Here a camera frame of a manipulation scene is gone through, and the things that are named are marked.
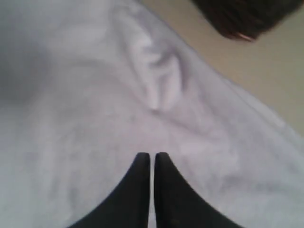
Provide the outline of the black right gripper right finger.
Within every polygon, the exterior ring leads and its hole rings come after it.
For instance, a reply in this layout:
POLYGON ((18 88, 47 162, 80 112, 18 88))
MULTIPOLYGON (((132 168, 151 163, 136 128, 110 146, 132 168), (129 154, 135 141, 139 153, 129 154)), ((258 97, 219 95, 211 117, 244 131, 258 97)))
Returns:
POLYGON ((158 228, 240 227, 201 198, 165 152, 155 156, 154 206, 158 228))

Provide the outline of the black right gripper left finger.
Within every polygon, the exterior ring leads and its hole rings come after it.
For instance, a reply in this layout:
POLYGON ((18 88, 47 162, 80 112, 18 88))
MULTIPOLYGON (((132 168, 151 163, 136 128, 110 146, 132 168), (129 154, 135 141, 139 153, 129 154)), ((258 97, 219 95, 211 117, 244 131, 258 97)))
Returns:
POLYGON ((149 209, 150 155, 140 152, 108 197, 71 227, 146 228, 149 209))

